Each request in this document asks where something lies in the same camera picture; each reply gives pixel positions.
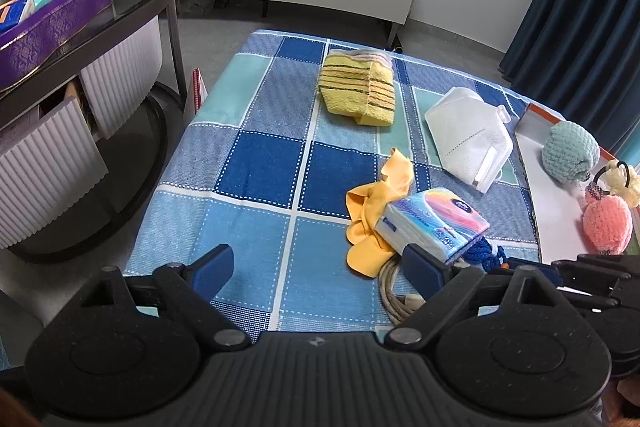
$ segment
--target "folded towel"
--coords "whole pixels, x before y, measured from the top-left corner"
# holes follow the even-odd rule
[[[330,113],[350,116],[360,125],[394,123],[394,70],[391,59],[383,52],[330,51],[322,65],[318,87]]]
[[[391,259],[394,249],[376,232],[375,226],[389,201],[405,198],[414,182],[411,160],[398,150],[382,168],[382,181],[361,185],[347,192],[347,209],[351,225],[347,239],[353,245],[347,264],[368,277],[376,277],[383,264]]]

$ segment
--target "pink fluffy ball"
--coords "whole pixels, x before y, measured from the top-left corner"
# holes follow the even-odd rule
[[[591,203],[584,211],[582,223],[584,233],[598,251],[617,255],[631,240],[631,213],[620,196],[604,196]]]

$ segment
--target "striped towel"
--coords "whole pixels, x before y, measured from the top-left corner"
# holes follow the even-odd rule
[[[331,113],[351,116],[360,125],[394,123],[393,65],[382,52],[330,51],[322,65],[318,87]]]

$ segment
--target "dark blue curtain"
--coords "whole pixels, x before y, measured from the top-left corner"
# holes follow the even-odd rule
[[[640,0],[533,0],[500,70],[616,153],[640,120]]]

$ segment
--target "purple box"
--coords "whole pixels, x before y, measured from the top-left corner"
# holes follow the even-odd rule
[[[27,80],[111,0],[53,0],[0,34],[0,93]]]

